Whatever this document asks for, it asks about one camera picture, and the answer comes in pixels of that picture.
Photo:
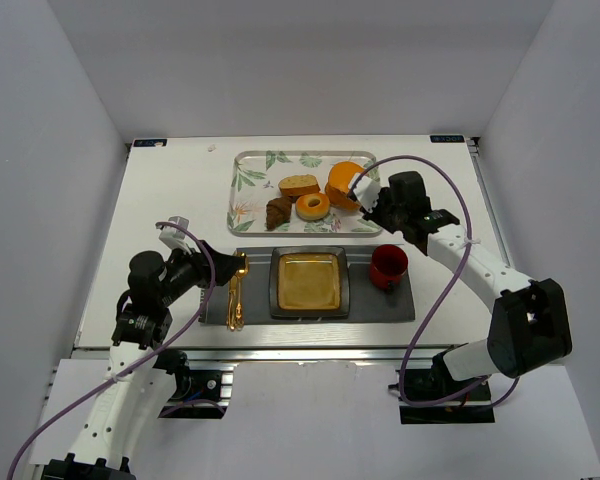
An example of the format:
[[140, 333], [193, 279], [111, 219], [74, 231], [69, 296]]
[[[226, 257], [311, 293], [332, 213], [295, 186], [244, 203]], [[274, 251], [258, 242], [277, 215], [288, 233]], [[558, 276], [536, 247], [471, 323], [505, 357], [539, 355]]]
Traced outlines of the round orange bun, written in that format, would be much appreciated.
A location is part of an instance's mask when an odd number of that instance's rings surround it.
[[359, 209], [359, 204], [347, 194], [350, 182], [363, 171], [363, 167], [351, 161], [338, 162], [331, 168], [324, 192], [332, 205], [347, 211]]

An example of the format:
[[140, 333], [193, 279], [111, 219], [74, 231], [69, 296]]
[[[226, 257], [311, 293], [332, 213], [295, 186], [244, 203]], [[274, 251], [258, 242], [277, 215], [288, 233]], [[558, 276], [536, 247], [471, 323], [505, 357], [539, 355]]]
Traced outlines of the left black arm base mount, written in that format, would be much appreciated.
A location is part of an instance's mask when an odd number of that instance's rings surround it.
[[158, 356], [154, 367], [165, 370], [176, 382], [161, 418], [220, 420], [224, 417], [233, 384], [230, 366], [194, 361], [184, 351], [169, 350]]

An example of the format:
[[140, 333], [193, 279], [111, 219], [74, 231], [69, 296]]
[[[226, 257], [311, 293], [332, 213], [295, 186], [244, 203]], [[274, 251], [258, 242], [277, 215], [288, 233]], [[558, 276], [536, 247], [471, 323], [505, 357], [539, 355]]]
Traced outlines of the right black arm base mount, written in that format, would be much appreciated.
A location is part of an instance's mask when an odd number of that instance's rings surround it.
[[475, 382], [437, 379], [430, 369], [407, 369], [404, 391], [410, 402], [400, 397], [398, 381], [389, 384], [387, 390], [398, 398], [402, 425], [492, 424], [495, 415], [488, 381], [469, 391]]

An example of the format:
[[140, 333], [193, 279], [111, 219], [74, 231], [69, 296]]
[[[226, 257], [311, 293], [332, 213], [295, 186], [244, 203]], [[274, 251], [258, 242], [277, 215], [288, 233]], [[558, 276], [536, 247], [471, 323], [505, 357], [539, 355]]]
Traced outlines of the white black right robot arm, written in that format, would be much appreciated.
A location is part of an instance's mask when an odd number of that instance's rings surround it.
[[350, 184], [363, 216], [459, 275], [491, 314], [485, 339], [436, 355], [429, 383], [451, 395], [493, 374], [515, 379], [568, 356], [573, 349], [562, 287], [516, 271], [480, 243], [445, 209], [435, 210], [415, 171], [382, 187], [367, 177]]

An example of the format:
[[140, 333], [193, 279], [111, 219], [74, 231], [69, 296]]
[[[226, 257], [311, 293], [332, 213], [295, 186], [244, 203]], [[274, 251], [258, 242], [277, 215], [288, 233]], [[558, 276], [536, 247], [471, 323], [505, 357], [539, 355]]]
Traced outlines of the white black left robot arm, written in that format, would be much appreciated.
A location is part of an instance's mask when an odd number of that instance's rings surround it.
[[226, 285], [244, 269], [243, 254], [226, 255], [206, 246], [168, 243], [168, 258], [143, 251], [129, 262], [128, 289], [116, 308], [116, 326], [105, 372], [105, 388], [76, 440], [60, 460], [43, 469], [45, 479], [130, 479], [131, 459], [149, 424], [176, 393], [185, 359], [164, 348], [170, 306], [193, 287]]

